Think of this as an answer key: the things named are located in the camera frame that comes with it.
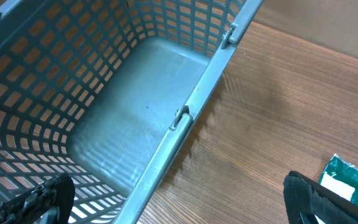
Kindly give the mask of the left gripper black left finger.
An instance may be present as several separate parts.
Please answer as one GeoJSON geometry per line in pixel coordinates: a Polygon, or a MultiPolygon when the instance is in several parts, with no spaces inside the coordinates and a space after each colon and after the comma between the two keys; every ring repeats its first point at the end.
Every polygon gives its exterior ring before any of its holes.
{"type": "Polygon", "coordinates": [[[0,224],[67,224],[75,197],[71,177],[64,173],[0,205],[0,224]]]}

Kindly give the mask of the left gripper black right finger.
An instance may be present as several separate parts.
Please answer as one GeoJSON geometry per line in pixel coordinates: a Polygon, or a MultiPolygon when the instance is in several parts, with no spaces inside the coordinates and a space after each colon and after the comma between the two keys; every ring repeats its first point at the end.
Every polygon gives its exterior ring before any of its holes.
{"type": "Polygon", "coordinates": [[[283,182],[283,197],[289,224],[357,224],[358,206],[297,171],[283,182]]]}

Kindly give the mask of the green 3M gloves packet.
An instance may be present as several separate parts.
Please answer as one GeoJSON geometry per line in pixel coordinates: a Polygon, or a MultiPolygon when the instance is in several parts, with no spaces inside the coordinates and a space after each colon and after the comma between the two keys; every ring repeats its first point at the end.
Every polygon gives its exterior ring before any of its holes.
{"type": "Polygon", "coordinates": [[[358,167],[337,154],[329,160],[318,183],[358,206],[358,167]]]}

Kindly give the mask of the dark grey plastic basket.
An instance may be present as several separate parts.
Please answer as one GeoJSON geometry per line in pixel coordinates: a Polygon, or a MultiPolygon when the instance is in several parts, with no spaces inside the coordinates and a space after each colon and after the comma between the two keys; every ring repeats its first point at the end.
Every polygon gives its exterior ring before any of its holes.
{"type": "Polygon", "coordinates": [[[261,0],[0,6],[0,204],[60,174],[70,223],[135,223],[261,0]]]}

